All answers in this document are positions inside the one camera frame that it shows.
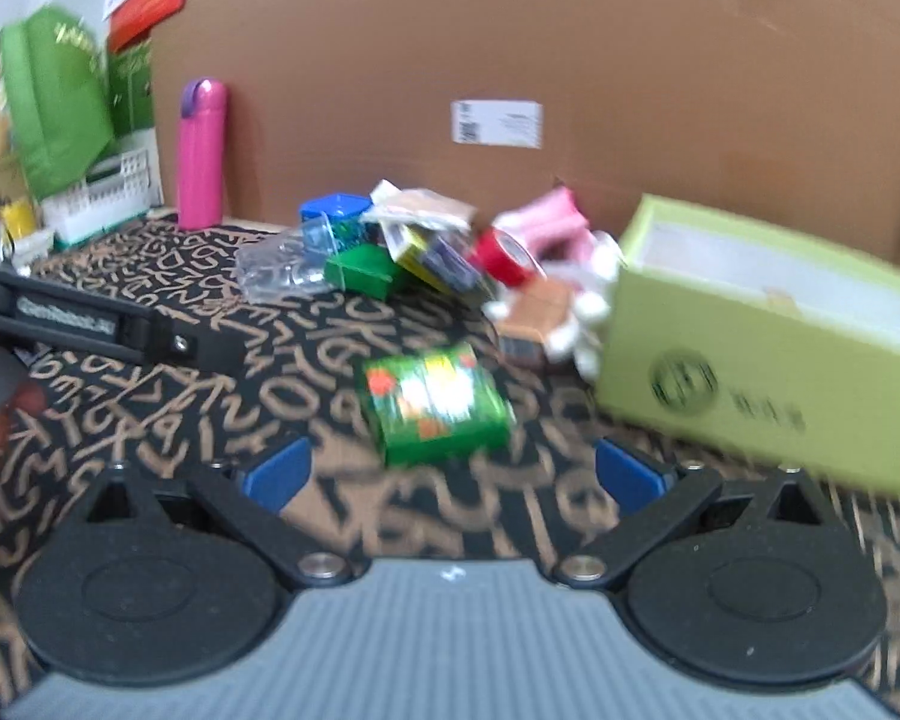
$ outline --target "open box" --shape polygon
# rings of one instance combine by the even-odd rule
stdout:
[[[654,196],[621,249],[602,407],[900,493],[900,269]]]

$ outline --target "silver bolt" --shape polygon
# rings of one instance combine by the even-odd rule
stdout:
[[[312,552],[298,562],[298,567],[311,579],[334,579],[346,571],[346,560],[332,552]]]
[[[560,570],[574,581],[596,581],[607,573],[607,564],[593,555],[571,555],[560,564]]]

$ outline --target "black circular cover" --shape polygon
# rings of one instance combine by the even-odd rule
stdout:
[[[278,591],[240,544],[134,520],[53,545],[16,608],[51,669],[106,685],[165,685],[229,664],[263,635]]]
[[[634,620],[666,656],[730,683],[847,673],[886,619],[874,570],[833,528],[775,523],[684,538],[642,560],[628,589]]]

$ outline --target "white plastic basket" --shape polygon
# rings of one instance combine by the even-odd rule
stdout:
[[[146,148],[97,162],[84,180],[40,201],[44,224],[58,248],[69,248],[107,232],[154,205]]]

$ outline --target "brown cardboard backdrop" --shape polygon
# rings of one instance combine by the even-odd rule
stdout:
[[[491,215],[556,179],[619,233],[652,191],[900,250],[900,0],[188,0],[154,30],[179,93],[231,85],[228,211],[426,186]],[[543,148],[460,146],[453,100],[543,105]]]

